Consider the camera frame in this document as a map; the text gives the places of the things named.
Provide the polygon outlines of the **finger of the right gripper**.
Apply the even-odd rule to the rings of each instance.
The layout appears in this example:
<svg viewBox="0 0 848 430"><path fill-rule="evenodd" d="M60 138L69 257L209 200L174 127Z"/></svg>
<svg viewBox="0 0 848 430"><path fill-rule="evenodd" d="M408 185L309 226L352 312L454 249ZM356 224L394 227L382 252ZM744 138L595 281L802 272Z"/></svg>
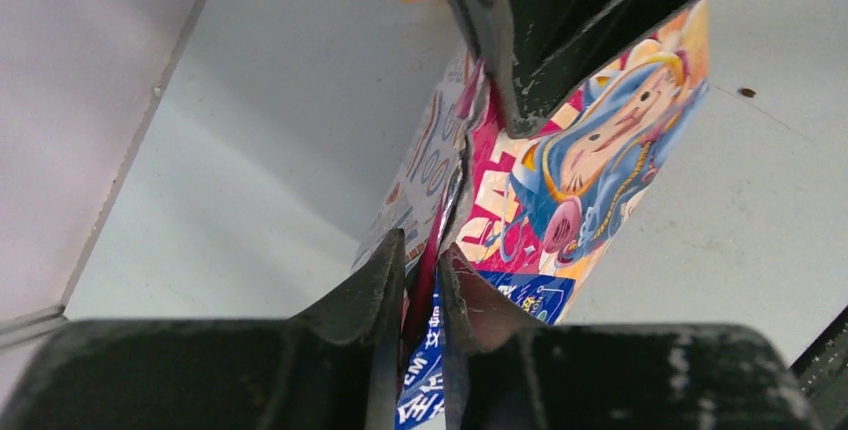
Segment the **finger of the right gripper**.
<svg viewBox="0 0 848 430"><path fill-rule="evenodd" d="M698 0L447 0L513 138L537 133L591 75Z"/></svg>

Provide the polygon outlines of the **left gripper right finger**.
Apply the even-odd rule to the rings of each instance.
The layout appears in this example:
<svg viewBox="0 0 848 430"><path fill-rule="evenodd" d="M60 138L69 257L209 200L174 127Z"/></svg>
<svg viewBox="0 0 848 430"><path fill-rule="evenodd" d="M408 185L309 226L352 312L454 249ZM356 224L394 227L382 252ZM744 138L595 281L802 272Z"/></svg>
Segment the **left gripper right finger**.
<svg viewBox="0 0 848 430"><path fill-rule="evenodd" d="M795 377L729 324L547 325L457 248L439 259L450 429L816 429Z"/></svg>

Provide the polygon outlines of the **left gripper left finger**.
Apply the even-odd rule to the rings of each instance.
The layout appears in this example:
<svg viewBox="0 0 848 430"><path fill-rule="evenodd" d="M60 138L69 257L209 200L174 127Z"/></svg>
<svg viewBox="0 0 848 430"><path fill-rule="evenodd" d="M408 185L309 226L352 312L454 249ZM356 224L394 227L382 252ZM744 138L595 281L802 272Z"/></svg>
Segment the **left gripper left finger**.
<svg viewBox="0 0 848 430"><path fill-rule="evenodd" d="M300 313L89 320L38 350L5 429L390 429L400 388L404 233Z"/></svg>

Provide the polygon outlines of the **colourful pet food bag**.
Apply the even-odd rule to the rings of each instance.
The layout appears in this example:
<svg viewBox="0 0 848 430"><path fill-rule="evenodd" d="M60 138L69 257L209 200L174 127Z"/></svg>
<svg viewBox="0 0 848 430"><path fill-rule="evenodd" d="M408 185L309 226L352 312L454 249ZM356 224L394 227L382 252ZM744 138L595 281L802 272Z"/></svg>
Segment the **colourful pet food bag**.
<svg viewBox="0 0 848 430"><path fill-rule="evenodd" d="M478 341L559 324L702 101L706 1L597 71L528 138L508 136L468 50L450 62L355 256L392 229L413 270L431 250L459 264Z"/></svg>

